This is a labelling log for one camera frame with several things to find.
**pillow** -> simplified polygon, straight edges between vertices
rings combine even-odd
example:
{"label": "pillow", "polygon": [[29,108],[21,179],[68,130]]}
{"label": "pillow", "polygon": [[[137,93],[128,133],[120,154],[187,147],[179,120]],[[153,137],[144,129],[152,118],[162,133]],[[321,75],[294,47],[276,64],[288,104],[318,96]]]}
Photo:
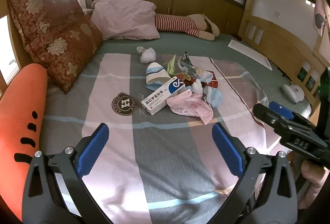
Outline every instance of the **pillow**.
{"label": "pillow", "polygon": [[7,0],[24,49],[67,93],[102,44],[77,0]]}
{"label": "pillow", "polygon": [[109,38],[150,40],[160,38],[155,26],[156,6],[141,0],[94,0],[91,21]]}

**blanket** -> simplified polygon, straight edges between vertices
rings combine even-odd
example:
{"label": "blanket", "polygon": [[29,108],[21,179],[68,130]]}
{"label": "blanket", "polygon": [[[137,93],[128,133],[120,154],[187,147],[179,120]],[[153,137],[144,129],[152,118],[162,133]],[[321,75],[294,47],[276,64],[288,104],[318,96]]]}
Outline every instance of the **blanket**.
{"label": "blanket", "polygon": [[[162,64],[171,58],[158,54],[156,61]],[[262,154],[278,139],[251,112],[256,103],[267,105],[268,100],[247,70],[231,61],[193,56],[190,60],[214,72],[223,95],[207,125],[199,118],[177,115],[168,106],[153,116],[141,106],[152,92],[144,87],[147,65],[138,55],[95,55],[67,95],[53,84],[48,87],[40,136],[45,154],[75,146],[101,122],[110,129],[100,157],[82,179],[116,224],[209,221],[238,180],[212,140],[214,123],[220,122],[246,147]],[[131,115],[118,114],[112,106],[120,93],[138,101]],[[59,175],[57,179],[68,208],[79,214]]]}

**pink pillow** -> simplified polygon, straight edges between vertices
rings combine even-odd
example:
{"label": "pink pillow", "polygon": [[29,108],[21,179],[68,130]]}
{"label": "pink pillow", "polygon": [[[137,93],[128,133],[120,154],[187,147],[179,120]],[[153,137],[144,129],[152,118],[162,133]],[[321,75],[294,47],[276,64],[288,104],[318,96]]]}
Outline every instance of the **pink pillow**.
{"label": "pink pillow", "polygon": [[160,38],[155,26],[156,6],[141,0],[95,0],[91,21],[109,38],[150,40]]}

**metal bolt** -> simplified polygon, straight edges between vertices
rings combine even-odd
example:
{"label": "metal bolt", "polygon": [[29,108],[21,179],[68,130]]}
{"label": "metal bolt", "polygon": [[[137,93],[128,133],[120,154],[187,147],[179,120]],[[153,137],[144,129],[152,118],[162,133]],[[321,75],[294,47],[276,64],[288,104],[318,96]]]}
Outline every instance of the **metal bolt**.
{"label": "metal bolt", "polygon": [[41,150],[37,150],[35,153],[34,153],[34,156],[35,157],[40,157],[42,155],[42,151]]}
{"label": "metal bolt", "polygon": [[247,149],[246,149],[246,151],[249,153],[249,154],[255,154],[257,151],[255,150],[255,148],[253,148],[253,147],[248,147]]}
{"label": "metal bolt", "polygon": [[281,157],[281,158],[285,158],[286,157],[286,153],[284,151],[279,151],[278,152],[278,155]]}
{"label": "metal bolt", "polygon": [[72,147],[67,147],[67,148],[65,148],[64,152],[66,154],[71,154],[71,153],[73,153],[73,148]]}

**human hand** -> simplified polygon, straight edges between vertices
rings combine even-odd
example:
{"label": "human hand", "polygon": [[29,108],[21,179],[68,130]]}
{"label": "human hand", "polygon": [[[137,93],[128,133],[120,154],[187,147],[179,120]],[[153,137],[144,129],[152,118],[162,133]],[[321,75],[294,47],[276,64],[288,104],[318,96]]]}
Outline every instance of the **human hand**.
{"label": "human hand", "polygon": [[[292,173],[293,160],[295,152],[288,154],[288,161],[290,162]],[[303,161],[301,164],[301,174],[303,177],[311,182],[306,194],[298,201],[298,209],[307,209],[315,200],[316,196],[320,192],[325,180],[329,175],[329,170],[325,167],[314,164],[308,160]]]}

